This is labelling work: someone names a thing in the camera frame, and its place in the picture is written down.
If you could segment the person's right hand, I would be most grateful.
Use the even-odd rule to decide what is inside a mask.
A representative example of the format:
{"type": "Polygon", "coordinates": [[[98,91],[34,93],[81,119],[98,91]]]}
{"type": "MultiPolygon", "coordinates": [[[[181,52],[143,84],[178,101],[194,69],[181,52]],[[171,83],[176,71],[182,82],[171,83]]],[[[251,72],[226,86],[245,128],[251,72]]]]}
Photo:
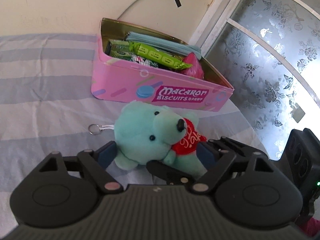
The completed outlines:
{"type": "Polygon", "coordinates": [[[309,220],[297,218],[295,224],[308,237],[315,237],[320,231],[320,221],[311,217],[309,220]]]}

